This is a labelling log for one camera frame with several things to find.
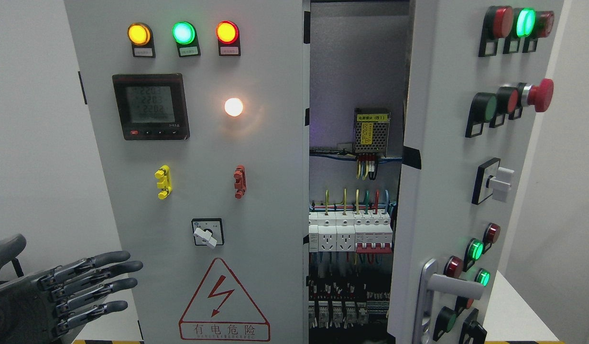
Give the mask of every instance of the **warning sign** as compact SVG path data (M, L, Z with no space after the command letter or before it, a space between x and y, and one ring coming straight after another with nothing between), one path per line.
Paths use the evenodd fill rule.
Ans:
M184 340L268 342L270 325L222 258L209 265L179 321Z

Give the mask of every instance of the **red wire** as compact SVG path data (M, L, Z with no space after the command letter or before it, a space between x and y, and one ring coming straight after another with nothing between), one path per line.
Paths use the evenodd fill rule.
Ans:
M378 204L380 204L380 190L375 190L375 215L377 215Z

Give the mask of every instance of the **open cabinet door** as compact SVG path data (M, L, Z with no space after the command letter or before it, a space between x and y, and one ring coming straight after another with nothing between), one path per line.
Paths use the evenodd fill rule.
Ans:
M398 343L483 342L535 111L552 97L544 76L562 5L411 2L389 312Z

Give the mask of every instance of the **robotic hand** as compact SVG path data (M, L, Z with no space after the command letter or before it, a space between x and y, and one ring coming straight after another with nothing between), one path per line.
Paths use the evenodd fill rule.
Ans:
M0 241L0 269L25 246L22 235ZM137 285L137 279L102 283L140 270L141 261L125 262L130 257L124 251L104 253L0 285L0 344L47 344L74 327L126 309L125 301L83 306ZM100 269L111 263L120 264Z

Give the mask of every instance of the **yellow terminal connector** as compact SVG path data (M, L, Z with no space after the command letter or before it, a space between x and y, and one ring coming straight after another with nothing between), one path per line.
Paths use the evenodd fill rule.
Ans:
M159 200L164 200L170 193L172 193L172 178L169 173L169 166L161 166L161 168L154 173L154 177L159 179L156 183L156 187L161 190L158 194Z

